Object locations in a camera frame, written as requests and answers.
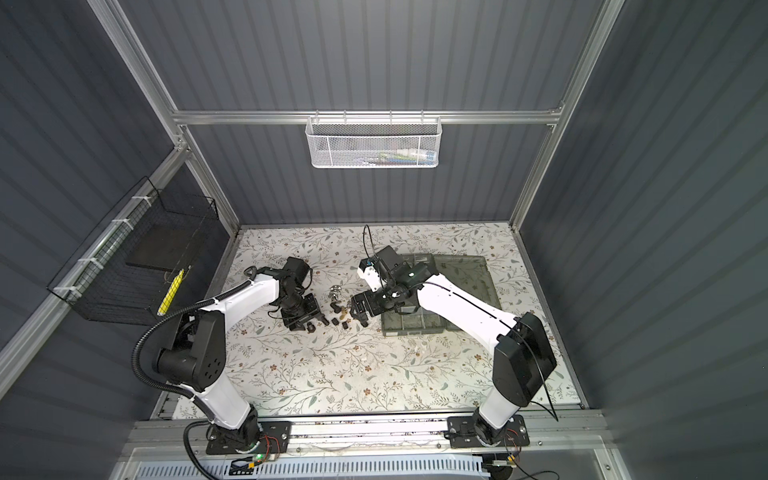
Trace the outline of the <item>translucent green organizer box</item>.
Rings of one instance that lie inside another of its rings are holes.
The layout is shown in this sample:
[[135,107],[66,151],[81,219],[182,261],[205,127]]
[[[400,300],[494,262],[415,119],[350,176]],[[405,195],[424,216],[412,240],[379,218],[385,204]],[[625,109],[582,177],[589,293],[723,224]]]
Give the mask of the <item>translucent green organizer box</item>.
[[[411,266],[427,263],[458,288],[494,308],[501,308],[497,290],[483,256],[416,253],[405,254],[404,259]],[[431,311],[416,309],[413,306],[403,307],[402,310],[406,315],[395,311],[382,314],[381,332],[385,337],[460,331],[459,327]]]

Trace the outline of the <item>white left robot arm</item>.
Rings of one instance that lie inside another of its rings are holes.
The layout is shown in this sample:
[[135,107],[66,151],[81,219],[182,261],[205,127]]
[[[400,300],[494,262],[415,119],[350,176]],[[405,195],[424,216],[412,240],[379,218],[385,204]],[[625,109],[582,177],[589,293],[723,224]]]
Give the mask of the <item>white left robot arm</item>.
[[252,407],[225,372],[228,331],[265,305],[284,311],[290,322],[312,317],[314,313],[306,308],[305,287],[311,275],[306,265],[251,268],[247,280],[181,315],[153,370],[180,387],[212,424],[227,430],[241,428]]

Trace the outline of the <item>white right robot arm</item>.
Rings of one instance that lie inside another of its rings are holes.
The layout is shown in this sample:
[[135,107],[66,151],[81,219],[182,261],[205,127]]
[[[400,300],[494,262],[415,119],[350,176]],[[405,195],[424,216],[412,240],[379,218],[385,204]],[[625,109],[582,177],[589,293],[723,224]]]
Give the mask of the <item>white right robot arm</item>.
[[402,281],[381,282],[352,296],[356,316],[378,316],[413,300],[426,311],[448,320],[484,347],[492,361],[492,388],[477,408],[476,427],[493,433],[534,400],[557,367],[543,323],[528,312],[519,317],[496,308],[460,289],[446,276],[420,278],[407,274]]

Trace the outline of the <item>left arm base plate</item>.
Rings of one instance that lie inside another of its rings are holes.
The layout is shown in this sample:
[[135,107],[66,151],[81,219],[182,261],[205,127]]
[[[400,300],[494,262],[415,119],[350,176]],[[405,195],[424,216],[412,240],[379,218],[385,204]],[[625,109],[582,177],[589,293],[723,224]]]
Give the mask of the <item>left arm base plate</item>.
[[237,430],[210,425],[207,455],[282,454],[287,451],[293,424],[288,421],[246,421]]

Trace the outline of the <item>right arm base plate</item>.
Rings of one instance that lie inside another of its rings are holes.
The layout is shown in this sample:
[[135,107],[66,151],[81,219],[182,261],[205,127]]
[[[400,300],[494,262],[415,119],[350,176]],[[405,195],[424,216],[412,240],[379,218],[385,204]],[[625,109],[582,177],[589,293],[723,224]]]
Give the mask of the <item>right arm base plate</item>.
[[495,428],[478,412],[447,418],[444,438],[452,448],[526,447],[530,445],[528,430],[521,415],[508,419],[503,427]]

